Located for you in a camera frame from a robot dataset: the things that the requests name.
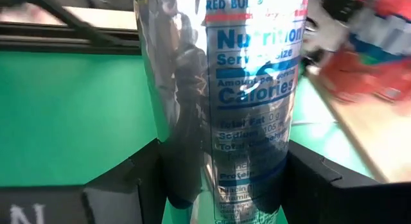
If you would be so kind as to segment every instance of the silver can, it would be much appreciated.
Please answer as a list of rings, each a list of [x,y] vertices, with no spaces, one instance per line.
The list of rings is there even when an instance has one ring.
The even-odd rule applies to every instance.
[[[175,224],[275,223],[307,0],[135,0]]]

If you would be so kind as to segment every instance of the nutrition facts label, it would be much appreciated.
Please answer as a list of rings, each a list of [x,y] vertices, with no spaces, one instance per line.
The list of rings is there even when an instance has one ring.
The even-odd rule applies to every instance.
[[[267,200],[279,195],[305,14],[257,21],[250,8],[258,6],[263,0],[207,2],[215,224],[275,221]]]

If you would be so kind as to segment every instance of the wooden board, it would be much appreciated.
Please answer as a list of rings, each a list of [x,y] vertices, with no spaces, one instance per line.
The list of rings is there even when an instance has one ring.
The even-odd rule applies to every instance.
[[[380,182],[411,181],[411,116],[375,96],[345,104],[334,99],[311,73],[310,81]]]

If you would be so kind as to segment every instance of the green surface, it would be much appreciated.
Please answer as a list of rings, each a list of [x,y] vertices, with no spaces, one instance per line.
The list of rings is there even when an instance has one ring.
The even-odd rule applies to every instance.
[[[140,56],[0,52],[0,186],[83,184],[157,136]]]

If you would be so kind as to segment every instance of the white letter n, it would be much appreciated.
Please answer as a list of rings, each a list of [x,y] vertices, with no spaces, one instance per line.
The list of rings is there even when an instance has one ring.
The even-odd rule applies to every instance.
[[[44,224],[44,205],[36,203],[33,205],[33,209],[36,214],[36,224]],[[11,224],[31,224],[23,212],[23,209],[16,205],[12,205],[12,208],[10,208],[10,216]]]

